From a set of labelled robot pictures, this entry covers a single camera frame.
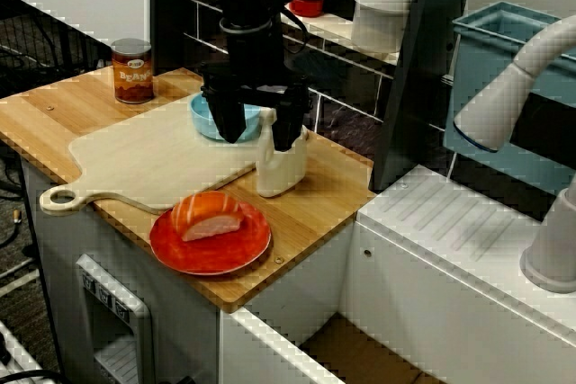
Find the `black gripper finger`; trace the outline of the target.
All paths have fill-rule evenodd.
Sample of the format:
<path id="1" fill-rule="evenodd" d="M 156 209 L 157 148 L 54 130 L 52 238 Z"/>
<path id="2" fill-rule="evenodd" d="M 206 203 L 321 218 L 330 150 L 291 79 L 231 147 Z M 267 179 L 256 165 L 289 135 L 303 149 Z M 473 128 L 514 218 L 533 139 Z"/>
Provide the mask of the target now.
<path id="1" fill-rule="evenodd" d="M 288 87 L 275 105 L 276 121 L 272 125 L 274 149 L 286 152 L 301 135 L 304 116 L 311 109 L 305 86 Z"/>
<path id="2" fill-rule="evenodd" d="M 231 92 L 209 94 L 207 102 L 220 136 L 236 143 L 246 129 L 243 103 Z"/>

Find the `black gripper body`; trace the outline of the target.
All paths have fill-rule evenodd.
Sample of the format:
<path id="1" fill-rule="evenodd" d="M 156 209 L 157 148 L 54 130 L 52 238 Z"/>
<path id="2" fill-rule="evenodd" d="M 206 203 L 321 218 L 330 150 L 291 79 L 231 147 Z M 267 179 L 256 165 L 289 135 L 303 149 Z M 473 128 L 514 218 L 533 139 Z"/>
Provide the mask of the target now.
<path id="1" fill-rule="evenodd" d="M 278 19 L 239 26 L 229 19 L 220 20 L 220 29 L 228 43 L 228 59 L 200 66 L 202 96 L 210 101 L 226 101 L 237 91 L 255 91 L 261 86 L 300 88 L 309 78 L 284 63 L 284 36 Z"/>

